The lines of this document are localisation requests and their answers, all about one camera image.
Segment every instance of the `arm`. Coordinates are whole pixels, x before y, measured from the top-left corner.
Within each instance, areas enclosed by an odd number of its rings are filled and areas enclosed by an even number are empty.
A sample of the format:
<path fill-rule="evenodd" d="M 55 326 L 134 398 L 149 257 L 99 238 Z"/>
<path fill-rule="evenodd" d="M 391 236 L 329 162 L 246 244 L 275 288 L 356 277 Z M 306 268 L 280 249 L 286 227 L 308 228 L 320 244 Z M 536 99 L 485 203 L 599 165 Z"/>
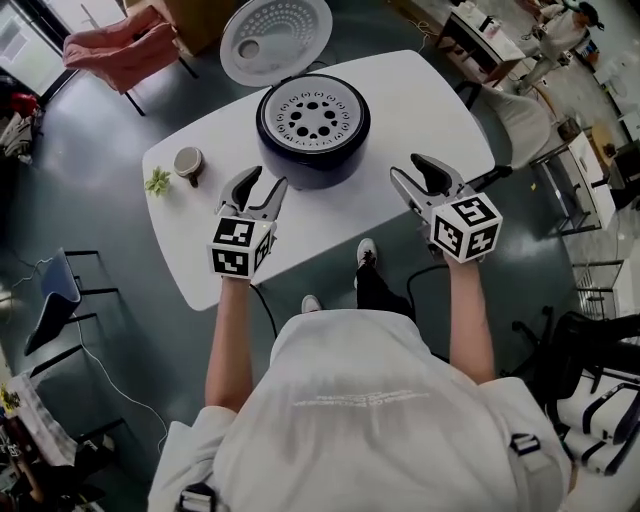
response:
<path fill-rule="evenodd" d="M 445 258 L 451 273 L 451 365 L 477 384 L 494 380 L 493 345 L 478 265 Z"/>
<path fill-rule="evenodd" d="M 205 405 L 238 412 L 253 390 L 249 349 L 249 280 L 222 279 L 209 358 Z"/>

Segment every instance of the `rice cooker lid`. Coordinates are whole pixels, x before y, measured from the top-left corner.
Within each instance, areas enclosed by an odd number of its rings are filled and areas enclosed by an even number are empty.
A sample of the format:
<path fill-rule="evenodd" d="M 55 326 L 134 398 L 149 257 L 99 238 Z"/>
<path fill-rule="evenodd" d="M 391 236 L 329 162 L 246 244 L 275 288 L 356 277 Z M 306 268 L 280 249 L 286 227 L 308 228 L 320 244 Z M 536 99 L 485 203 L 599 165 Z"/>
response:
<path fill-rule="evenodd" d="M 227 23 L 220 61 L 239 84 L 275 85 L 299 75 L 318 58 L 332 27 L 324 0 L 251 0 Z"/>

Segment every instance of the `black pants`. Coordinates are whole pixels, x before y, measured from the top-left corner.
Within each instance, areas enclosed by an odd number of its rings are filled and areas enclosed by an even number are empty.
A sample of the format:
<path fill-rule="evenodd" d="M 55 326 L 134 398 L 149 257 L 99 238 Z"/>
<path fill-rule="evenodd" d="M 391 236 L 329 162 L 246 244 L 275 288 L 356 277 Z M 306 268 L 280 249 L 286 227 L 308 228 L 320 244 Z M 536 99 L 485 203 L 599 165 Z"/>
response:
<path fill-rule="evenodd" d="M 375 268 L 362 265 L 358 269 L 358 309 L 391 311 L 416 321 L 409 301 L 391 293 Z"/>

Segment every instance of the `white t-shirt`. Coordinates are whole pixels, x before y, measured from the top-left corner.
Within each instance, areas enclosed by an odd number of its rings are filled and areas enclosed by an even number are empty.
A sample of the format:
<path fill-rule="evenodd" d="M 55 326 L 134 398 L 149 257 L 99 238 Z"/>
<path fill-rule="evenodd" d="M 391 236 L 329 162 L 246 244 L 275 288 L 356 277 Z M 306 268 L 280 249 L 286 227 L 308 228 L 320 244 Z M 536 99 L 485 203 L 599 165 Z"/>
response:
<path fill-rule="evenodd" d="M 562 52 L 574 48 L 584 39 L 586 28 L 578 28 L 573 22 L 574 11 L 568 9 L 562 12 L 562 5 L 550 5 L 540 9 L 546 18 L 552 18 L 547 23 L 547 34 L 540 41 L 540 51 L 549 59 L 557 59 Z"/>
<path fill-rule="evenodd" d="M 513 434 L 541 449 L 519 457 Z M 569 477 L 522 381 L 477 386 L 404 316 L 321 311 L 284 326 L 239 414 L 171 424 L 149 510 L 206 482 L 231 512 L 556 512 Z"/>

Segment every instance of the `white sneaker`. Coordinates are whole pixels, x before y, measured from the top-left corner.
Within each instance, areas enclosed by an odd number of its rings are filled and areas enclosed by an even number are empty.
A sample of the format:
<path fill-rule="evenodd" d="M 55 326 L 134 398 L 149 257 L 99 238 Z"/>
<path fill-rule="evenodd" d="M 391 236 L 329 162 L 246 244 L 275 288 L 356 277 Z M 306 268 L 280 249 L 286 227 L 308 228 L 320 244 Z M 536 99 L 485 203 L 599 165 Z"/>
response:
<path fill-rule="evenodd" d="M 358 259 L 358 268 L 362 265 L 371 265 L 376 268 L 378 264 L 378 248 L 376 243 L 371 238 L 363 238 L 358 245 L 356 252 L 356 258 Z M 353 280 L 353 287 L 358 289 L 358 276 Z"/>
<path fill-rule="evenodd" d="M 322 304 L 315 295 L 307 295 L 302 299 L 302 313 L 313 313 L 314 311 L 322 311 Z"/>

